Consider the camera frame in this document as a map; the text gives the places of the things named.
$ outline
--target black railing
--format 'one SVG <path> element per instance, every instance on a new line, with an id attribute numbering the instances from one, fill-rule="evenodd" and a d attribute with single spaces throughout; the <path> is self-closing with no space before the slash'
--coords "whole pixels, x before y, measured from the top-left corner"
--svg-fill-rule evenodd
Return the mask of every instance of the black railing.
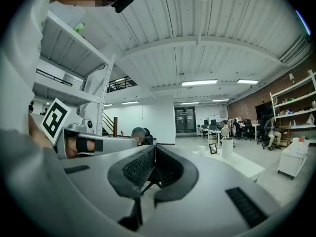
<path id="1" fill-rule="evenodd" d="M 47 77 L 47 78 L 53 79 L 54 81 L 60 82 L 60 83 L 62 83 L 62 84 L 65 84 L 65 85 L 67 85 L 67 86 L 70 86 L 70 87 L 73 86 L 72 83 L 67 82 L 67 81 L 65 81 L 65 80 L 62 80 L 62 79 L 60 79 L 60 78 L 58 78 L 58 77 L 55 77 L 55 76 L 53 76 L 53 75 L 51 75 L 51 74 L 49 74 L 49 73 L 46 73 L 46 72 L 44 72 L 43 70 L 36 69 L 36 73 L 38 73 L 38 74 L 40 74 L 40 75 L 42 75 L 42 76 L 45 76 L 45 77 Z"/>
<path id="2" fill-rule="evenodd" d="M 117 80 L 110 81 L 107 93 L 120 89 L 126 89 L 136 85 L 137 84 L 130 77 L 123 77 Z"/>
<path id="3" fill-rule="evenodd" d="M 103 113 L 103 122 L 108 126 L 108 128 L 113 133 L 113 137 L 118 136 L 118 117 L 114 117 L 113 121 Z"/>

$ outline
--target ceiling pipe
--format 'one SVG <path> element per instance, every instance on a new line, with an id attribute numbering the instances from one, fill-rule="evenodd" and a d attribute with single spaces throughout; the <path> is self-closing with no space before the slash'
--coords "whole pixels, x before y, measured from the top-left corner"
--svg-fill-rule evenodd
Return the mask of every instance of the ceiling pipe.
<path id="1" fill-rule="evenodd" d="M 201 6 L 201 13 L 200 13 L 200 25 L 199 25 L 199 33 L 197 37 L 197 45 L 200 45 L 201 42 L 201 35 L 202 35 L 202 27 L 205 23 L 205 11 L 206 11 L 206 2 L 208 0 L 199 0 Z"/>

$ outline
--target black camera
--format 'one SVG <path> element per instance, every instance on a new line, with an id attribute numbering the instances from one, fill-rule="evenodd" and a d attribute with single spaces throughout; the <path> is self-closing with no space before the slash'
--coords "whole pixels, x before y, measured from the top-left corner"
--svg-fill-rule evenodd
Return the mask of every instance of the black camera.
<path id="1" fill-rule="evenodd" d="M 116 0 L 113 4 L 111 4 L 112 7 L 115 8 L 115 11 L 117 13 L 121 13 L 126 7 L 128 7 L 134 0 Z"/>

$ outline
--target staircase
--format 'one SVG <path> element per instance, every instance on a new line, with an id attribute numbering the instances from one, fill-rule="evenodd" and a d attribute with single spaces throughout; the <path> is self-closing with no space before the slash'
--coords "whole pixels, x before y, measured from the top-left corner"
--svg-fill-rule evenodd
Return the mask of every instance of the staircase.
<path id="1" fill-rule="evenodd" d="M 110 134 L 104 128 L 102 128 L 102 136 L 110 137 Z"/>
<path id="2" fill-rule="evenodd" d="M 114 117 L 113 121 L 103 113 L 103 124 L 102 124 L 102 136 L 110 137 L 110 134 L 105 130 L 105 127 L 108 127 L 112 132 L 113 137 L 118 136 L 118 117 Z"/>

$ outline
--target black tv screen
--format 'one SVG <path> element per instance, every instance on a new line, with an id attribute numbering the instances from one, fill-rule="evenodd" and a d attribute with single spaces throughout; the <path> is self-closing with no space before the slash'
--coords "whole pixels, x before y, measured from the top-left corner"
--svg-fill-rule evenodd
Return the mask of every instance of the black tv screen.
<path id="1" fill-rule="evenodd" d="M 264 103 L 262 105 L 256 106 L 256 112 L 257 112 L 257 119 L 261 119 L 262 115 L 270 115 L 273 114 L 273 107 L 272 102 L 269 101 L 267 103 Z"/>

